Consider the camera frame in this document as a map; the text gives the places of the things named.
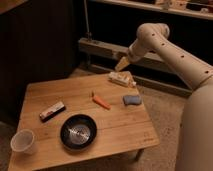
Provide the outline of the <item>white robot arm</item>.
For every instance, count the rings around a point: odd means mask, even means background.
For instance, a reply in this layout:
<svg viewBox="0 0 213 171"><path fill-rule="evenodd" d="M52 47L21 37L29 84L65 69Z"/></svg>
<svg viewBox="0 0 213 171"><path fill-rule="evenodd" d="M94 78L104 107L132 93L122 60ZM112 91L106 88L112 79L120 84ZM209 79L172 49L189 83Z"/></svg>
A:
<svg viewBox="0 0 213 171"><path fill-rule="evenodd" d="M168 40L164 23L144 23L116 65L121 71L154 51L192 90L181 118L175 171L213 171L213 66Z"/></svg>

